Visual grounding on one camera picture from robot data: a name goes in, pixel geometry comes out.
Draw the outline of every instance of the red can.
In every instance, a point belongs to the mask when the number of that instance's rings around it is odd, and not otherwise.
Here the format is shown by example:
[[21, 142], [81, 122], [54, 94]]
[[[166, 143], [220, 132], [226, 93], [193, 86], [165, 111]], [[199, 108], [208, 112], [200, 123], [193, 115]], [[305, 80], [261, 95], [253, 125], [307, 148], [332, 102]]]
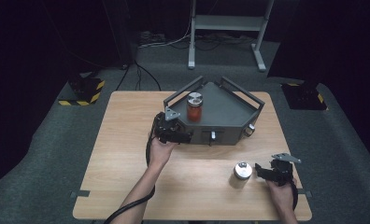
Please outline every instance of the red can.
[[188, 95], [187, 117], [188, 120], [199, 122], [202, 118], [203, 95], [199, 92], [191, 92]]

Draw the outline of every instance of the metal stand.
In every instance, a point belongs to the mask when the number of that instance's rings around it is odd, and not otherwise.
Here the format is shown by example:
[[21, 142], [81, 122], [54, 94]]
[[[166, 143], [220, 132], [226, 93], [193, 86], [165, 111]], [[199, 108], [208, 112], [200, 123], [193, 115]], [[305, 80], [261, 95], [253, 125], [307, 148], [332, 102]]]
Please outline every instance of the metal stand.
[[195, 67], [194, 61], [194, 34], [197, 29], [202, 30], [237, 30], [237, 31], [259, 31], [257, 43], [251, 45], [258, 68], [261, 72], [266, 71], [260, 46], [263, 40], [264, 31], [269, 21], [270, 12], [275, 0], [268, 0], [266, 11], [263, 17], [236, 17], [236, 16], [212, 16], [196, 15], [196, 0], [192, 2], [192, 24], [191, 24], [191, 44], [189, 46], [188, 68]]

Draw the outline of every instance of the metal handle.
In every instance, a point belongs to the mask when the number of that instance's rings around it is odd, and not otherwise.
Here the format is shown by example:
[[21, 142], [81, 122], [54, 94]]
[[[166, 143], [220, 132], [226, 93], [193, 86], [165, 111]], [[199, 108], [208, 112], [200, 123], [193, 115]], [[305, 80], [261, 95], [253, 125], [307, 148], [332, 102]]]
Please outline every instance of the metal handle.
[[188, 85], [186, 85], [185, 87], [183, 87], [182, 89], [180, 89], [179, 91], [177, 91], [176, 93], [172, 94], [171, 96], [167, 97], [164, 101], [163, 101], [163, 104], [164, 104], [164, 108], [168, 107], [168, 102], [172, 101], [173, 99], [175, 99], [176, 97], [178, 97], [180, 94], [182, 94], [183, 92], [187, 91], [188, 89], [190, 89], [192, 86], [198, 84], [198, 86], [200, 87], [203, 82], [204, 82], [204, 78], [202, 76], [198, 77], [197, 79], [195, 79], [194, 81], [190, 82]]
[[235, 84], [233, 81], [229, 80], [227, 77], [222, 77], [221, 78], [221, 87], [227, 89], [224, 85], [225, 83], [228, 83], [229, 85], [231, 85], [232, 87], [234, 87], [235, 89], [237, 89], [238, 91], [241, 91], [243, 94], [245, 94], [246, 96], [248, 96], [248, 98], [252, 99], [253, 101], [255, 101], [259, 107], [258, 107], [258, 110], [261, 111], [263, 106], [264, 106], [264, 101], [258, 99], [256, 96], [252, 95], [251, 93], [249, 93], [249, 91], [246, 91], [244, 90], [242, 87], [240, 87], [239, 85]]

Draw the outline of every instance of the robotic hand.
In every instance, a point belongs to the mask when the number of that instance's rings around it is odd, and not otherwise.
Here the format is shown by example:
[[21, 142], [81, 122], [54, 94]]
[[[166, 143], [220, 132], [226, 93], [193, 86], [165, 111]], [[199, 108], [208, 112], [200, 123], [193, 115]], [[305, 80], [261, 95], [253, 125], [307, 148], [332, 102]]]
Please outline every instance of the robotic hand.
[[149, 133], [148, 143], [146, 147], [147, 165], [149, 165], [150, 144], [154, 137], [157, 137], [162, 143], [190, 143], [192, 139], [191, 133], [183, 133], [178, 125], [179, 113], [165, 108], [164, 112], [158, 113], [153, 119], [152, 128]]
[[258, 163], [255, 163], [257, 176], [266, 180], [277, 182], [279, 186], [284, 186], [285, 184], [290, 183], [293, 196], [292, 209], [295, 209], [298, 203], [298, 189], [293, 183], [292, 164], [290, 161], [301, 163], [301, 160], [296, 159], [287, 153], [276, 154], [272, 157], [274, 158], [270, 162], [272, 170], [264, 169]]

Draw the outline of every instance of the gray carpet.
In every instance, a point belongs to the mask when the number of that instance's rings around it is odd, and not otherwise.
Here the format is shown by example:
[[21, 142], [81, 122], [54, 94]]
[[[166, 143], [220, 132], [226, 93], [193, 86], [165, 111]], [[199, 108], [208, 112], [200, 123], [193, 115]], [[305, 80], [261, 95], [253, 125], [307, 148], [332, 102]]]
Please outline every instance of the gray carpet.
[[[258, 71], [249, 44], [221, 45], [207, 51], [201, 48], [214, 44], [197, 44], [200, 49], [196, 51], [194, 70], [187, 68], [186, 49], [144, 48], [138, 51], [136, 60], [156, 77], [163, 91], [176, 91], [199, 76], [211, 81], [226, 76], [248, 91], [269, 92], [290, 151], [303, 161], [296, 167], [305, 190], [312, 193], [308, 201], [313, 218], [307, 223], [370, 223], [370, 156], [330, 90], [318, 86], [329, 110], [290, 110], [279, 83], [296, 80], [266, 78], [268, 71]], [[278, 43], [262, 44], [268, 68], [277, 48]], [[113, 67], [99, 73], [106, 85], [95, 105], [60, 106], [52, 102], [28, 154], [0, 180], [0, 224], [93, 223], [73, 218], [74, 195], [80, 188], [109, 96], [123, 74]], [[142, 91], [158, 90], [147, 73], [141, 76]], [[132, 66], [119, 90], [133, 91], [137, 81], [136, 67]]]

